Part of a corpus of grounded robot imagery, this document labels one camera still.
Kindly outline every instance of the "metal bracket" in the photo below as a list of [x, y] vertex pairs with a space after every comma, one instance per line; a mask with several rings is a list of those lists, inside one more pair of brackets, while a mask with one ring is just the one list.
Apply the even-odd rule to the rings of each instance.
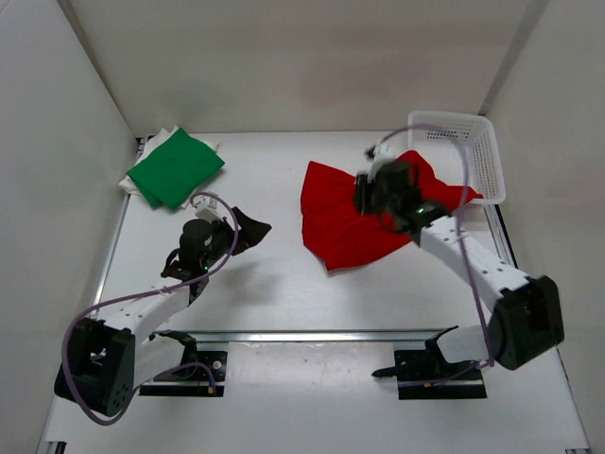
[[[395, 364], [417, 362], [424, 350], [395, 350]], [[460, 364], [459, 369], [468, 367], [467, 363]], [[454, 399], [485, 399], [487, 392], [483, 383], [483, 375], [477, 369], [460, 375], [442, 385], [407, 386], [409, 382], [445, 378], [435, 376], [433, 370], [414, 369], [397, 375], [399, 400], [454, 400]]]
[[139, 395], [179, 396], [179, 397], [222, 397], [225, 393], [227, 376], [226, 350], [198, 350], [198, 361], [207, 365], [216, 382], [216, 393], [209, 387], [208, 374], [194, 369], [183, 377], [158, 375], [141, 386]]

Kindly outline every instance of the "white wall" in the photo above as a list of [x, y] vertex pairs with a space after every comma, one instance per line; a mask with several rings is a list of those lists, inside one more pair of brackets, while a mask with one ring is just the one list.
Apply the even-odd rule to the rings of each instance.
[[0, 0], [0, 452], [35, 452], [134, 149], [57, 3]]
[[605, 2], [551, 0], [489, 115], [521, 267], [554, 278], [579, 413], [605, 452]]
[[475, 114], [528, 0], [71, 0], [137, 134], [399, 127]]

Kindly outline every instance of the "white table surface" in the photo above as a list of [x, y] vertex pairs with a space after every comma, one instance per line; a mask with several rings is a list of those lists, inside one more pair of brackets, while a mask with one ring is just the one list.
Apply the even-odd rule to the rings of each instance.
[[[234, 257], [200, 300], [167, 324], [181, 330], [438, 329], [475, 324], [470, 290], [437, 259], [408, 245], [360, 270], [328, 277], [302, 245], [307, 163], [355, 174], [378, 132], [206, 134], [227, 163], [208, 190], [273, 230]], [[453, 151], [419, 150], [438, 177], [459, 183]], [[178, 246], [190, 208], [151, 210], [131, 197], [104, 299], [147, 288]], [[481, 210], [466, 227], [493, 249]], [[586, 447], [556, 351], [516, 372], [485, 374], [488, 399], [398, 401], [370, 373], [393, 361], [390, 343], [229, 346], [220, 399], [137, 397], [112, 428], [56, 399], [44, 438], [69, 454], [460, 452], [544, 453]]]

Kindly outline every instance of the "white enclosure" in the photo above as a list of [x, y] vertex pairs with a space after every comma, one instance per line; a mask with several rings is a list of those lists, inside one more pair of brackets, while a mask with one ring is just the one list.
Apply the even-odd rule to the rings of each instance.
[[[605, 452], [604, 19], [597, 0], [0, 0], [0, 451]], [[398, 401], [393, 383], [368, 375], [393, 360], [392, 341], [239, 338], [225, 347], [221, 399], [139, 397], [109, 429], [51, 405], [76, 309], [98, 290], [155, 282], [193, 217], [117, 187], [134, 138], [175, 124], [222, 144], [224, 178], [211, 189], [274, 229], [172, 326], [235, 336], [475, 324], [467, 286], [413, 246], [328, 278], [302, 245], [306, 163], [354, 174], [377, 131], [414, 110], [488, 110], [510, 245], [521, 268], [560, 286], [565, 370], [552, 350], [515, 373], [487, 372], [488, 399]], [[420, 152], [459, 183], [457, 156]], [[493, 207], [466, 220], [512, 260]]]

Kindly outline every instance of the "green cloth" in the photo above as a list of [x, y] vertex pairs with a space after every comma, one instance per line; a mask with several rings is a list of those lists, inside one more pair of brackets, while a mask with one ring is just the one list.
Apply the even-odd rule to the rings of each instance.
[[126, 174], [153, 208], [176, 210], [224, 164], [213, 149], [178, 129]]

